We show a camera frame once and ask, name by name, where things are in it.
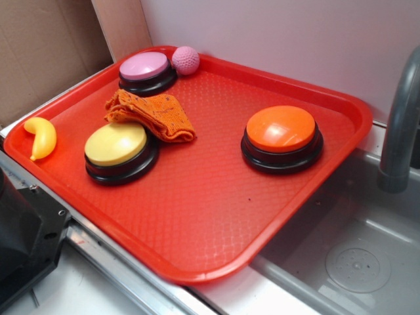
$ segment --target stainless steel sink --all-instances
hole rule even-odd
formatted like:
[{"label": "stainless steel sink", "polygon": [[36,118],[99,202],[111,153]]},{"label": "stainless steel sink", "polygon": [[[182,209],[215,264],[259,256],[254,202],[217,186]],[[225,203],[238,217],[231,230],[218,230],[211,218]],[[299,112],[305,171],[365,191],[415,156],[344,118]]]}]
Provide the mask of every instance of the stainless steel sink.
[{"label": "stainless steel sink", "polygon": [[420,176],[388,194],[378,164],[357,149],[252,267],[321,314],[420,313]]}]

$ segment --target red tray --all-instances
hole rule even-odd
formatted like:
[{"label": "red tray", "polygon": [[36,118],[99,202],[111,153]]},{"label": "red tray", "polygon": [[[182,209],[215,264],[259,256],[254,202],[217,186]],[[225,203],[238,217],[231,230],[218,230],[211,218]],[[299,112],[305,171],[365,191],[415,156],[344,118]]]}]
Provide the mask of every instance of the red tray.
[{"label": "red tray", "polygon": [[[154,47],[171,58],[175,47]],[[84,145],[106,124],[104,103],[118,89],[120,63],[36,111],[57,131],[54,152],[30,161],[33,135],[19,123],[6,153],[164,278],[196,284],[250,262],[369,132],[365,103],[342,93],[201,55],[199,71],[165,93],[182,104],[198,138],[161,144],[155,167],[123,186],[95,184]],[[324,136],[320,160],[296,175],[266,175],[245,164],[240,142],[262,108],[310,112]]]}]

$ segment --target plastic banana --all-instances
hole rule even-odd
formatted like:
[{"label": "plastic banana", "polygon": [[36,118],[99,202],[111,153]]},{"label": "plastic banana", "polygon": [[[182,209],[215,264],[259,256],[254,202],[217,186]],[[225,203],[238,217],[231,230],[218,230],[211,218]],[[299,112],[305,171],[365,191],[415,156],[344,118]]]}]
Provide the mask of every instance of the plastic banana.
[{"label": "plastic banana", "polygon": [[27,132],[35,135],[30,158],[32,161],[45,158],[54,150],[57,133],[50,121],[41,117],[31,117],[25,122],[24,128]]}]

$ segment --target gray faucet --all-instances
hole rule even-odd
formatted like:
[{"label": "gray faucet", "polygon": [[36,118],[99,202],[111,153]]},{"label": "gray faucet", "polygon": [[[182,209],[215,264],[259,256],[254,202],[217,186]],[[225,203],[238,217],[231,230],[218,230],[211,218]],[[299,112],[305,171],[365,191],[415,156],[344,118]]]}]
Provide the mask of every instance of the gray faucet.
[{"label": "gray faucet", "polygon": [[403,192],[410,166],[420,168],[420,46],[404,67],[391,112],[378,172],[378,187],[385,192]]}]

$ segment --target crumpled orange rag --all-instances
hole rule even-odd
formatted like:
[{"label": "crumpled orange rag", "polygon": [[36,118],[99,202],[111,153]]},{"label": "crumpled orange rag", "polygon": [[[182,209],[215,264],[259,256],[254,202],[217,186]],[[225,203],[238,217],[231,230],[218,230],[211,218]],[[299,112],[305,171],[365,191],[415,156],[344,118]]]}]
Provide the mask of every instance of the crumpled orange rag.
[{"label": "crumpled orange rag", "polygon": [[137,121],[165,142],[194,140],[196,131],[179,101],[172,95],[139,97],[119,89],[107,101],[105,120],[112,123]]}]

